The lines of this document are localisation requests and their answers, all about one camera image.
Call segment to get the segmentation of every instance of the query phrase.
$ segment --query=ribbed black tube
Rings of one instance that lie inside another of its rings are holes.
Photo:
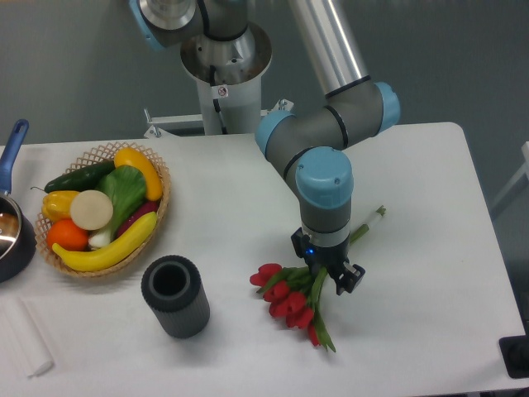
[[[192,337],[206,327],[209,303],[189,259],[164,256],[153,262],[141,279],[141,293],[171,337]]]

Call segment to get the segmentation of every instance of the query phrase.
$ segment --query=yellow bell pepper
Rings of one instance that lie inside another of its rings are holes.
[[[70,219],[69,206],[78,194],[75,190],[58,190],[47,194],[42,199],[42,215],[52,222]]]
[[[124,147],[117,151],[114,156],[114,165],[116,168],[121,165],[129,165],[140,170],[145,178],[147,187],[145,197],[147,200],[158,201],[161,199],[164,191],[162,181],[155,167],[143,153],[132,147]]]

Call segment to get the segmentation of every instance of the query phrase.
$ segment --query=banana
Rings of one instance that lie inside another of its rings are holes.
[[[155,212],[146,213],[116,240],[96,251],[68,251],[57,243],[51,249],[73,270],[104,270],[122,261],[140,246],[155,229],[156,221]]]

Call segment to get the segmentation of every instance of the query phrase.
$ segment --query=blue pan handle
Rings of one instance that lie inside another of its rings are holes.
[[[24,119],[18,120],[15,123],[7,145],[3,150],[2,157],[0,157],[0,192],[2,193],[11,193],[13,164],[15,164],[18,151],[20,150],[20,146],[22,146],[22,142],[24,142],[24,137],[29,127],[30,123]]]

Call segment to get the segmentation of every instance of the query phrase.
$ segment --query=sticker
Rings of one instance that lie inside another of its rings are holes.
[[[228,86],[227,85],[216,85],[212,87],[213,99],[223,99],[228,97]]]

